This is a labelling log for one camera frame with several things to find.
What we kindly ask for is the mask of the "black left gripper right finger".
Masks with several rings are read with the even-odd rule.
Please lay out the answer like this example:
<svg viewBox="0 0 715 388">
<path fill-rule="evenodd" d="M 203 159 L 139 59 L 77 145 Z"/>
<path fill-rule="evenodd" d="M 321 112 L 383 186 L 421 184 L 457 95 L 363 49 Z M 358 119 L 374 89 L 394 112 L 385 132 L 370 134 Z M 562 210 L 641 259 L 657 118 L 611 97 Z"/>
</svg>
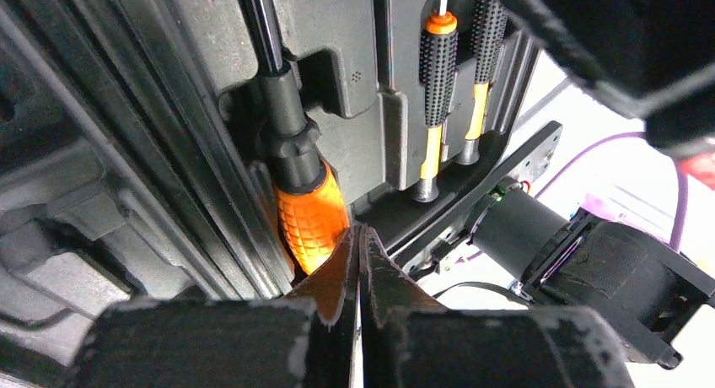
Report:
<svg viewBox="0 0 715 388">
<path fill-rule="evenodd" d="M 367 387 L 630 387 L 614 331 L 585 307 L 451 310 L 360 229 Z"/>
</svg>

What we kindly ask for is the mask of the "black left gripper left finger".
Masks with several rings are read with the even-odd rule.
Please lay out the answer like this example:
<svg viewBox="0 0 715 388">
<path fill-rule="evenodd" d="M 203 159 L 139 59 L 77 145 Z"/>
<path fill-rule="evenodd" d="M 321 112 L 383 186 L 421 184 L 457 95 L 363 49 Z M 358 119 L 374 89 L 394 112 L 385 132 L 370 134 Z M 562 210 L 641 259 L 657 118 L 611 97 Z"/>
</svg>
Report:
<svg viewBox="0 0 715 388">
<path fill-rule="evenodd" d="M 86 334 L 72 387 L 348 387 L 358 227 L 277 299 L 113 304 Z"/>
</svg>

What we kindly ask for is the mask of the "large orange handle screwdriver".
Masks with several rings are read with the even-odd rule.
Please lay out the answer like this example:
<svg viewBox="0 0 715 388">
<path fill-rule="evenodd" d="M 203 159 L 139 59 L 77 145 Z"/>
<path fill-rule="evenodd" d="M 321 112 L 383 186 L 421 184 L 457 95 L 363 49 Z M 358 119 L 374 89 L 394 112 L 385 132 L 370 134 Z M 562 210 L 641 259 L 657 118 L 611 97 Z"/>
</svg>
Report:
<svg viewBox="0 0 715 388">
<path fill-rule="evenodd" d="M 271 163 L 277 215 L 300 267 L 310 274 L 331 256 L 349 226 L 332 168 L 320 155 L 320 130 L 300 99 L 292 65 L 283 55 L 273 0 L 239 0 L 255 50 L 257 84 L 266 111 L 261 134 Z"/>
</svg>

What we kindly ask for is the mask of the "thin orange black screwdriver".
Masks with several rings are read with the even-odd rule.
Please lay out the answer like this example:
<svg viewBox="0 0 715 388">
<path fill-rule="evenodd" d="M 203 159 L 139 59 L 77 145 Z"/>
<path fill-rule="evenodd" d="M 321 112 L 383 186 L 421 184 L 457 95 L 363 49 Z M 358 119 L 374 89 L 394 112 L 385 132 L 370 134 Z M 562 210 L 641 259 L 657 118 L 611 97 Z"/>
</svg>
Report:
<svg viewBox="0 0 715 388">
<path fill-rule="evenodd" d="M 439 0 L 438 9 L 425 20 L 420 39 L 419 80 L 424 87 L 427 127 L 426 155 L 413 199 L 432 202 L 438 196 L 443 126 L 454 90 L 458 20 L 448 10 L 448 0 Z"/>
</svg>

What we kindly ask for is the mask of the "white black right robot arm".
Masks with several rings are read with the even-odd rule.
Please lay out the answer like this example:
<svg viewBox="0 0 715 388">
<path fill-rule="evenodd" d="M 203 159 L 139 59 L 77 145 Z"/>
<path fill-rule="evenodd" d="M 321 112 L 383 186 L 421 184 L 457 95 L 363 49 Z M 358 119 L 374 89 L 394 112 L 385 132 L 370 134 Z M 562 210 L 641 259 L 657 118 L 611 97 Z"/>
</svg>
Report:
<svg viewBox="0 0 715 388">
<path fill-rule="evenodd" d="M 596 100 L 714 183 L 714 0 L 497 0 Z M 714 281 L 652 235 L 580 210 L 570 221 L 510 184 L 476 210 L 473 241 L 546 304 L 585 305 L 634 363 L 677 367 L 672 340 Z"/>
</svg>

